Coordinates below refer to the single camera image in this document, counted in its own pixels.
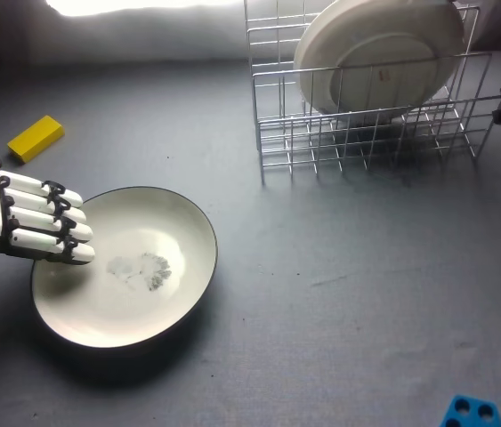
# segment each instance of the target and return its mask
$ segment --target shallow white bowl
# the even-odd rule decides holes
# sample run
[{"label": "shallow white bowl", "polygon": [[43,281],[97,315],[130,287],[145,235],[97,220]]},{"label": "shallow white bowl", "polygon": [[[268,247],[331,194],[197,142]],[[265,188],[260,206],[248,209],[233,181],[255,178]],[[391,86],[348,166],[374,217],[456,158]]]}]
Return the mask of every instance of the shallow white bowl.
[{"label": "shallow white bowl", "polygon": [[439,58],[464,50],[464,25],[448,0],[337,0],[304,32],[294,68],[426,60],[375,66],[372,75],[370,68],[349,68],[343,80],[339,70],[298,78],[303,97],[326,114],[418,106],[438,92],[457,65]]},{"label": "shallow white bowl", "polygon": [[166,189],[101,194],[82,210],[96,259],[84,266],[35,262],[36,311],[60,337],[92,348],[153,338],[197,304],[214,275],[218,246],[205,214]]}]

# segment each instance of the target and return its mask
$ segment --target gray tablecloth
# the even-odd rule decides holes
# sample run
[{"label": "gray tablecloth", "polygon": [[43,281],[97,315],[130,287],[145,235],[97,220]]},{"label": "gray tablecloth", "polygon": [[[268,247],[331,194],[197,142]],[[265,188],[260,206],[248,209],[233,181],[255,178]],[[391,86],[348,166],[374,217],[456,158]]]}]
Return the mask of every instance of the gray tablecloth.
[{"label": "gray tablecloth", "polygon": [[[498,54],[485,94],[500,85]],[[66,136],[17,167],[6,142],[45,114]],[[0,425],[422,427],[457,393],[501,411],[500,128],[477,171],[456,157],[410,187],[360,165],[263,186],[246,64],[34,68],[0,73],[0,157],[84,198],[178,191],[220,246],[196,325],[125,385],[43,344],[31,262],[0,256]]]}]

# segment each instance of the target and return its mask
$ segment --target blue toy brick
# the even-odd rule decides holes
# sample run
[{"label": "blue toy brick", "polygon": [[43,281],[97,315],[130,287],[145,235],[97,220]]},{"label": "blue toy brick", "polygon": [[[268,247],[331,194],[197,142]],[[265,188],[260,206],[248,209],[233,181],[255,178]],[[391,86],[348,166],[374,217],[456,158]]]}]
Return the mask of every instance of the blue toy brick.
[{"label": "blue toy brick", "polygon": [[501,427],[495,403],[455,396],[440,427]]}]

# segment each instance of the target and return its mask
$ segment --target plate in dish rack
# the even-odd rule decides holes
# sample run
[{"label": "plate in dish rack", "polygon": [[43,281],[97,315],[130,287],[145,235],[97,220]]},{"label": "plate in dish rack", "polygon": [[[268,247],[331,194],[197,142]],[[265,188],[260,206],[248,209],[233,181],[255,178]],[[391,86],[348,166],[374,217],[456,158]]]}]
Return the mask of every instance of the plate in dish rack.
[{"label": "plate in dish rack", "polygon": [[214,275],[216,236],[205,214],[166,189],[117,189],[82,207],[93,262],[35,262],[36,311],[60,337],[85,347],[145,342],[181,320]]},{"label": "plate in dish rack", "polygon": [[[303,97],[325,114],[418,106],[454,72],[457,60],[446,57],[464,50],[464,24],[448,0],[337,0],[304,32],[294,68],[353,67],[343,77],[299,74]],[[362,67],[396,61],[416,62]]]}]

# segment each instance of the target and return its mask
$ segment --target yellow sponge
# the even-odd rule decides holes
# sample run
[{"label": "yellow sponge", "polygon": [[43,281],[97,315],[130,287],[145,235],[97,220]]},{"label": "yellow sponge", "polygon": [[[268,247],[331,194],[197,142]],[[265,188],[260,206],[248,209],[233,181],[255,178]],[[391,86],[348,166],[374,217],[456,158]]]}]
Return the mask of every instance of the yellow sponge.
[{"label": "yellow sponge", "polygon": [[44,116],[8,145],[16,157],[27,163],[63,134],[64,129],[60,123],[50,116]]}]

